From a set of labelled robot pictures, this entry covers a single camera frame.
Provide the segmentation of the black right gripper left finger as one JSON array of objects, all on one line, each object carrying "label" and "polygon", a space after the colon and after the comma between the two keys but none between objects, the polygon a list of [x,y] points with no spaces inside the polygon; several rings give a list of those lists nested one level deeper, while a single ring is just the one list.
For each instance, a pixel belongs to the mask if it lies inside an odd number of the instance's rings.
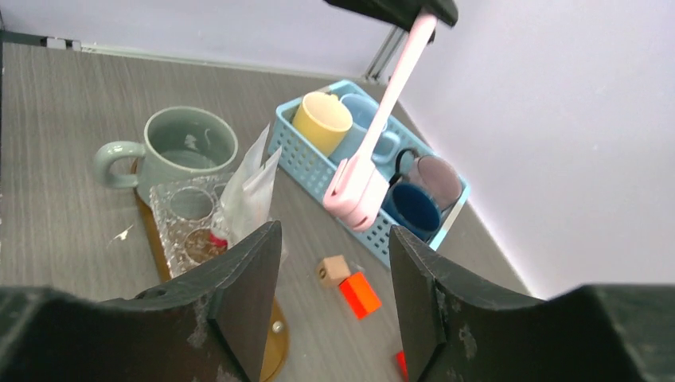
[{"label": "black right gripper left finger", "polygon": [[1,289],[4,381],[257,381],[282,226],[141,292],[93,302],[51,287]]}]

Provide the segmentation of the grey-green mug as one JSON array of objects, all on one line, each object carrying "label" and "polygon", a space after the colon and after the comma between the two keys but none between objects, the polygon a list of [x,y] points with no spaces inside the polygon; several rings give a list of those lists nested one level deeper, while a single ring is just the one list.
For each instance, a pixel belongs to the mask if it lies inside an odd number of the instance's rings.
[{"label": "grey-green mug", "polygon": [[197,107],[168,107],[146,122],[141,142],[110,142],[96,152],[96,180],[111,189],[134,189],[150,203],[155,185],[225,173],[239,149],[235,131]]}]

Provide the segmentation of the white toothpaste tube red cap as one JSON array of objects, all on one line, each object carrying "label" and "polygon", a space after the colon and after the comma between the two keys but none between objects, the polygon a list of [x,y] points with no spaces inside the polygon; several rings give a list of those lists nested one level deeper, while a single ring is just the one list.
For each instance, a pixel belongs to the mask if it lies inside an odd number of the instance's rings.
[{"label": "white toothpaste tube red cap", "polygon": [[222,213],[219,199],[210,228],[211,244],[217,248],[233,246],[268,220],[279,158],[274,153],[246,180],[240,204],[233,214]]}]

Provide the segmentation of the clear textured acrylic holder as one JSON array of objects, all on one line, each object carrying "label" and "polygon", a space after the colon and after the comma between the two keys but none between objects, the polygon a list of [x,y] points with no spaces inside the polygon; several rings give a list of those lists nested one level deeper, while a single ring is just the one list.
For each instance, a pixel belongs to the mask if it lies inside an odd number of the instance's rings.
[{"label": "clear textured acrylic holder", "polygon": [[149,235],[160,277],[167,281],[224,254],[209,235],[220,195],[232,175],[196,177],[150,189]]}]

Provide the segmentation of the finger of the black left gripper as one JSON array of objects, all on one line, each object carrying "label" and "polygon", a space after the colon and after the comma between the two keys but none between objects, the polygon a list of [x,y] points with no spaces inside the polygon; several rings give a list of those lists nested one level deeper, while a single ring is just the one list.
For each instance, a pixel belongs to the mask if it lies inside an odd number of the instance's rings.
[{"label": "finger of the black left gripper", "polygon": [[410,31],[421,12],[435,16],[454,27],[458,22],[458,7],[453,0],[325,0],[331,6],[374,18]]}]

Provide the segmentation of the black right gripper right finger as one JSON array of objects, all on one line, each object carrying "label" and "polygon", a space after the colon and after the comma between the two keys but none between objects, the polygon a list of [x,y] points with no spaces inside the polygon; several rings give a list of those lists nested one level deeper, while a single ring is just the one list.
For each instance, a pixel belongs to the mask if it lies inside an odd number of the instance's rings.
[{"label": "black right gripper right finger", "polygon": [[671,381],[674,288],[589,284],[550,300],[499,286],[389,234],[411,381]]}]

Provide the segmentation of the pink toothbrush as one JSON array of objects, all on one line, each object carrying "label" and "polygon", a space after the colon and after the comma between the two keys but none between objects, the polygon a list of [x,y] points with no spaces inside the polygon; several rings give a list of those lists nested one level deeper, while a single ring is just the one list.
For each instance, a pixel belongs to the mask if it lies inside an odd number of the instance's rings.
[{"label": "pink toothbrush", "polygon": [[420,12],[415,19],[363,141],[351,158],[340,162],[322,199],[324,209],[355,232],[364,232],[373,225],[388,192],[388,179],[377,170],[371,157],[384,125],[437,24],[438,18],[426,11]]}]

